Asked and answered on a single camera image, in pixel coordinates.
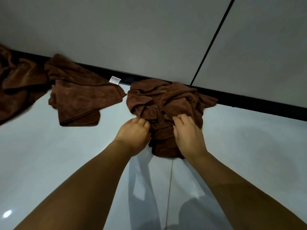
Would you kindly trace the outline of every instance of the person's left hand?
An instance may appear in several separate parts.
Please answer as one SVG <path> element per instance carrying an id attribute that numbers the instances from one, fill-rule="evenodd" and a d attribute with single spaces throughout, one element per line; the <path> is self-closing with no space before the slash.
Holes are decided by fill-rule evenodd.
<path id="1" fill-rule="evenodd" d="M 119 129 L 114 141 L 129 148 L 131 156 L 142 151 L 150 140 L 150 124 L 145 119 L 134 118 L 128 120 Z"/>

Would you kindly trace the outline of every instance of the brown cloth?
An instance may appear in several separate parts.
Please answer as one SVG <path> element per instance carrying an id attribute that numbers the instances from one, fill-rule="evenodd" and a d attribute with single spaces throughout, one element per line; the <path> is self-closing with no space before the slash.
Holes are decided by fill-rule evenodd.
<path id="1" fill-rule="evenodd" d="M 59 54 L 45 63 L 45 70 L 54 84 L 48 102 L 58 110 L 61 126 L 95 126 L 100 109 L 126 96 L 120 86 Z"/>
<path id="2" fill-rule="evenodd" d="M 133 82 L 127 96 L 129 111 L 151 124 L 149 146 L 152 153 L 168 158 L 184 158 L 175 142 L 172 117 L 186 114 L 201 128 L 204 108 L 215 106 L 217 101 L 198 93 L 196 88 L 156 79 Z"/>
<path id="3" fill-rule="evenodd" d="M 0 125 L 17 116 L 50 88 L 43 68 L 33 61 L 14 60 L 0 45 Z"/>

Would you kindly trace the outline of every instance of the brown towel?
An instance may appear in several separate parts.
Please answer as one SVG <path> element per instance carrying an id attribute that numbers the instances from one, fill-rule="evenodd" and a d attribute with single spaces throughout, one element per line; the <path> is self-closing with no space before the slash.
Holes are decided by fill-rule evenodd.
<path id="1" fill-rule="evenodd" d="M 54 84 L 49 105 L 58 109 L 61 126 L 95 126 L 99 110 L 120 103 L 124 90 L 107 79 L 56 54 L 45 63 Z"/>
<path id="2" fill-rule="evenodd" d="M 198 93 L 196 88 L 156 79 L 133 82 L 127 96 L 129 111 L 151 123 L 152 153 L 168 158 L 184 158 L 175 142 L 172 117 L 186 114 L 201 128 L 204 108 L 215 106 L 217 101 Z"/>
<path id="3" fill-rule="evenodd" d="M 33 61 L 14 60 L 0 45 L 0 125 L 25 110 L 50 88 L 43 68 Z"/>

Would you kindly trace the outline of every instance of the person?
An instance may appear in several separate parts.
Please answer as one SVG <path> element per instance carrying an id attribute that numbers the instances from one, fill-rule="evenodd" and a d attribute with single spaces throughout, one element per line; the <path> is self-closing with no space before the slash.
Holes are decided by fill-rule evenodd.
<path id="1" fill-rule="evenodd" d="M 173 120 L 180 152 L 207 183 L 233 229 L 307 229 L 291 211 L 214 158 L 190 116 Z M 102 229 L 121 174 L 149 142 L 149 128 L 144 119 L 126 122 L 106 149 L 55 189 L 15 230 Z"/>

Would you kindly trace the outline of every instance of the floor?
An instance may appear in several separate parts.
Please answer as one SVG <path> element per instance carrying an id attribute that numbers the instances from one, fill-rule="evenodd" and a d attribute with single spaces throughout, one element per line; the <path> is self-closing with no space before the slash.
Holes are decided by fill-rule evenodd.
<path id="1" fill-rule="evenodd" d="M 61 127 L 49 96 L 0 127 L 1 230 L 13 229 L 134 117 L 124 98 L 101 110 L 95 127 Z M 217 159 L 307 222 L 307 122 L 223 105 L 207 109 L 203 119 L 207 148 Z M 104 229 L 204 226 L 231 229 L 187 161 L 155 157 L 147 147 L 126 166 Z"/>

